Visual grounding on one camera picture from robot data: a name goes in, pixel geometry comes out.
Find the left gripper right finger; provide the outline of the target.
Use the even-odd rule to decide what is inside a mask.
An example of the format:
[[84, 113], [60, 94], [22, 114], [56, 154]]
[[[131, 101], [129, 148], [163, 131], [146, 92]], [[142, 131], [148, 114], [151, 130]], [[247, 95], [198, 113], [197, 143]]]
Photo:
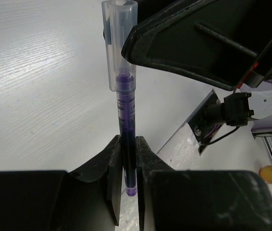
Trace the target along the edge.
[[142, 231], [272, 231], [272, 197], [246, 170], [171, 168], [136, 138]]

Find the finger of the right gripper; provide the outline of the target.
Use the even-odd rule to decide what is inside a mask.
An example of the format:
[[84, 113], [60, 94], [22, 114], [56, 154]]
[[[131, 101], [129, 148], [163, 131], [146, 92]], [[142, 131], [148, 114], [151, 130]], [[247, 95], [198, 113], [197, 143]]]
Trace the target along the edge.
[[250, 0], [141, 0], [122, 56], [232, 91], [244, 84], [253, 52], [235, 38]]

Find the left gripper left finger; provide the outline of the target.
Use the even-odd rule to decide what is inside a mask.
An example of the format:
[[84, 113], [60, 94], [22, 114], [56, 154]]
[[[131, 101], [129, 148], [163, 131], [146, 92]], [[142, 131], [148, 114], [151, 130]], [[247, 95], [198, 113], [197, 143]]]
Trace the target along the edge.
[[0, 231], [113, 231], [121, 185], [118, 135], [71, 172], [0, 171]]

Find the purple pen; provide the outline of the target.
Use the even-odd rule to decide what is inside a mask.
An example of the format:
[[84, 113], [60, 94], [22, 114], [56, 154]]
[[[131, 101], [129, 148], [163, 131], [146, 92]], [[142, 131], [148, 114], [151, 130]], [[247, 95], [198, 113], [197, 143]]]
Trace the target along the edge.
[[126, 194], [135, 196], [136, 181], [136, 136], [135, 136], [135, 77], [128, 71], [116, 77], [117, 109], [120, 130], [120, 148]]

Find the clear pen cap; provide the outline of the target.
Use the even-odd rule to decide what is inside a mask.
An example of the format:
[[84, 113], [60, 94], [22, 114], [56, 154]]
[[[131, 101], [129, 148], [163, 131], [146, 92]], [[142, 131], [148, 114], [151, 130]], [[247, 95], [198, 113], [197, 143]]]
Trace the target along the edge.
[[131, 29], [137, 25], [138, 3], [133, 0], [102, 2], [109, 89], [117, 92], [135, 90], [136, 66], [121, 52]]

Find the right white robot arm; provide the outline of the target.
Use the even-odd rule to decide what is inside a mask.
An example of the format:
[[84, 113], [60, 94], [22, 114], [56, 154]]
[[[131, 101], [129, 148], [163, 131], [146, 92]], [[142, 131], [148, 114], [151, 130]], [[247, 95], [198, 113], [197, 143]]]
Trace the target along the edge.
[[[272, 0], [140, 0], [122, 56], [223, 90], [272, 80]], [[272, 90], [248, 99], [272, 115]]]

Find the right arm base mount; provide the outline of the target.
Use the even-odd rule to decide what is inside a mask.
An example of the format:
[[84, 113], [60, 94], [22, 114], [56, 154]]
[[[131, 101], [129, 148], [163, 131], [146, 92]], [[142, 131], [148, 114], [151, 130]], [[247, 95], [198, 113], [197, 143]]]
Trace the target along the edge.
[[[202, 152], [210, 145], [236, 132], [252, 120], [254, 111], [249, 108], [248, 99], [252, 96], [248, 92], [232, 93], [221, 102], [212, 90], [197, 106], [186, 122], [191, 128], [198, 143], [198, 152]], [[214, 139], [222, 125], [234, 127], [233, 130]]]

